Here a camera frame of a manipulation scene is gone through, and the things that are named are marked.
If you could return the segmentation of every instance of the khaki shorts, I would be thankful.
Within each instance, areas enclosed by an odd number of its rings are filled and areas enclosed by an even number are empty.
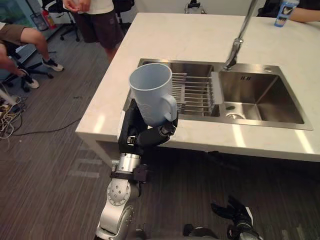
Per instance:
[[[72,15],[86,43],[100,43],[105,49],[112,50],[124,38],[114,10],[102,14]]]
[[[25,28],[28,28],[28,26],[17,24],[4,25],[0,30],[0,44],[6,45],[6,42],[9,42],[19,46],[25,45],[25,43],[21,42],[21,34]]]

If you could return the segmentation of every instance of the person's hand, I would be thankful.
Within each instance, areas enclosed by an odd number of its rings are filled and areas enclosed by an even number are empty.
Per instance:
[[[80,8],[74,3],[73,0],[63,0],[64,6],[73,13],[80,11]]]
[[[88,12],[90,10],[91,0],[79,0],[79,7],[81,12]]]

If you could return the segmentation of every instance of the sink drain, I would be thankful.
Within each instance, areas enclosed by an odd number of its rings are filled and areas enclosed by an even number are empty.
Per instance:
[[[229,113],[226,115],[228,119],[245,119],[243,116],[235,113]]]
[[[232,106],[232,105],[231,105],[231,106],[227,106],[225,109],[226,109],[226,110],[234,110],[235,108],[236,108],[235,106]]]

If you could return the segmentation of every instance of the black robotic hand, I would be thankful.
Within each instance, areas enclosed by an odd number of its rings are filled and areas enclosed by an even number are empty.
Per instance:
[[[253,228],[253,220],[246,207],[233,196],[228,197],[228,203],[227,207],[211,203],[211,209],[215,214],[234,223],[228,226],[227,237],[232,240],[261,240]]]
[[[175,134],[178,126],[178,113],[174,121],[166,121],[158,127],[148,128],[139,111],[138,105],[132,99],[125,112],[121,134],[118,140],[120,153],[130,153],[142,156],[144,149],[167,142]]]

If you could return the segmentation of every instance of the wall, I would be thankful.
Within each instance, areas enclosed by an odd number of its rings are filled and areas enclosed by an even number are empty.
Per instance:
[[[184,13],[190,0],[135,0],[132,10],[122,13],[124,22],[132,22],[137,13]],[[247,14],[251,0],[198,0],[208,14],[238,15]],[[258,0],[254,15],[266,0]]]

